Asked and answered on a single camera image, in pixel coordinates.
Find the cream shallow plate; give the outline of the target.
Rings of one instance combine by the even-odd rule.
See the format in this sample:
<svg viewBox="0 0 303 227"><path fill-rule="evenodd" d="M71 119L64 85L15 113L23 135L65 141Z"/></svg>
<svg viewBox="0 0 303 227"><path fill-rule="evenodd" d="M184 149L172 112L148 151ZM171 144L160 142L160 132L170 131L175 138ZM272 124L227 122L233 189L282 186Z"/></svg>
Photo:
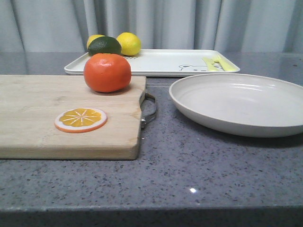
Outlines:
<svg viewBox="0 0 303 227"><path fill-rule="evenodd" d="M169 94L176 108L205 127L246 137L276 138L303 131L303 88L239 73L189 76Z"/></svg>

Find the orange slice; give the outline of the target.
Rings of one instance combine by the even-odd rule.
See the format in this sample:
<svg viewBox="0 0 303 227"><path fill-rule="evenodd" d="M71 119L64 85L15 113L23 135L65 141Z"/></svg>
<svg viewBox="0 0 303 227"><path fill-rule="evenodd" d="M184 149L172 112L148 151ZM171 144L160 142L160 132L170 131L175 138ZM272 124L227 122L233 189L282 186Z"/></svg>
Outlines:
<svg viewBox="0 0 303 227"><path fill-rule="evenodd" d="M67 133L84 133L101 128L107 122L107 114L97 108L81 107L65 111L54 121L57 129Z"/></svg>

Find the yellow lemon behind lime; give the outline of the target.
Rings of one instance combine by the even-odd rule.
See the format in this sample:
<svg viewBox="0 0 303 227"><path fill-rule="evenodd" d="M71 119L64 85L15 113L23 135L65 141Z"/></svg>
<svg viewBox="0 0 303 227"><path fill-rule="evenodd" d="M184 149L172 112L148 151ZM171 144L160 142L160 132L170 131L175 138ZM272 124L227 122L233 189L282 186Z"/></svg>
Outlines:
<svg viewBox="0 0 303 227"><path fill-rule="evenodd" d="M104 37L104 35L101 34L95 34L95 35L91 35L88 40L87 40L87 48L89 48L89 45L97 38L99 37Z"/></svg>

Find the wooden cutting board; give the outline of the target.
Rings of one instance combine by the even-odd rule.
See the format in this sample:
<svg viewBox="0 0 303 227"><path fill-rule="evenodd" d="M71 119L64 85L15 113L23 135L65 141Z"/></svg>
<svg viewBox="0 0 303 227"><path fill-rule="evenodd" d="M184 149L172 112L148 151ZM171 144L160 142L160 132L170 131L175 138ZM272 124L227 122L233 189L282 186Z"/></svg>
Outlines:
<svg viewBox="0 0 303 227"><path fill-rule="evenodd" d="M0 156L134 160L145 87L143 76L99 93L83 76L1 75Z"/></svg>

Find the dark green lime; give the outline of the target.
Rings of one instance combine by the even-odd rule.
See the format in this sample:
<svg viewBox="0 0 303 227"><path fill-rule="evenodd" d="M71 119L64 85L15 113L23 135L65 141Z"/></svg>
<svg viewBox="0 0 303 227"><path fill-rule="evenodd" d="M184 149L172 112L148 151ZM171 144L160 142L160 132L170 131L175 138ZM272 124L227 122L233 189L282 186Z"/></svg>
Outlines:
<svg viewBox="0 0 303 227"><path fill-rule="evenodd" d="M92 56L97 53L121 54L122 47L113 37L102 36L94 39L88 46L88 53Z"/></svg>

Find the grey curtain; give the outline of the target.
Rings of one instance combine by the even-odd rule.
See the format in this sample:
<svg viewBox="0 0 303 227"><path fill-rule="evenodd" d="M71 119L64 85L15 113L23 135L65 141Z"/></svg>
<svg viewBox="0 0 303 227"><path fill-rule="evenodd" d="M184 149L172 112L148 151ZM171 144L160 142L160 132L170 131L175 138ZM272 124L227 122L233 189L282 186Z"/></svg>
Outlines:
<svg viewBox="0 0 303 227"><path fill-rule="evenodd" d="M146 49L303 51L300 0L3 0L2 52L82 52L90 35Z"/></svg>

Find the orange mandarin fruit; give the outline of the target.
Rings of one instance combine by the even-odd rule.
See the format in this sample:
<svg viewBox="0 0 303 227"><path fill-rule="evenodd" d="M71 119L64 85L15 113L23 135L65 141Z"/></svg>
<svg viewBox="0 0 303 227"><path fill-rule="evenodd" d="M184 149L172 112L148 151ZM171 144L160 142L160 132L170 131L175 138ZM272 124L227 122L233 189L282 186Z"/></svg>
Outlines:
<svg viewBox="0 0 303 227"><path fill-rule="evenodd" d="M131 81L131 66L118 55L98 53L85 64L83 75L86 84L97 92L109 93L127 87Z"/></svg>

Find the yellow lemon right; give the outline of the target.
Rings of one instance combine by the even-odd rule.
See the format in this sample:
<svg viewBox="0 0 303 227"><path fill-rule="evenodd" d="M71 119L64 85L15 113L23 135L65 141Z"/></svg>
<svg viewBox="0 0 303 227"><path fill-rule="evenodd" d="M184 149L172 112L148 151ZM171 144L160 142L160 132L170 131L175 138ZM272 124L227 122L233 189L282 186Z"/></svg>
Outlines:
<svg viewBox="0 0 303 227"><path fill-rule="evenodd" d="M141 50L141 40L133 33L123 32L117 38L121 45L121 54L135 56Z"/></svg>

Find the cream rectangular bear tray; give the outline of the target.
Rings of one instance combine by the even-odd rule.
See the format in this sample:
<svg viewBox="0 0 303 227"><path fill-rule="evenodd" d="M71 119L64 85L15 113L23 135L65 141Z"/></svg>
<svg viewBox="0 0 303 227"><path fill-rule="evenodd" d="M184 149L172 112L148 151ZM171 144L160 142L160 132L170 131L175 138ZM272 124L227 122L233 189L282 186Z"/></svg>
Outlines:
<svg viewBox="0 0 303 227"><path fill-rule="evenodd" d="M214 61L218 71L208 71L203 57ZM133 75L185 77L202 73L235 73L240 68L214 50L142 49L136 56L125 56Z"/></svg>

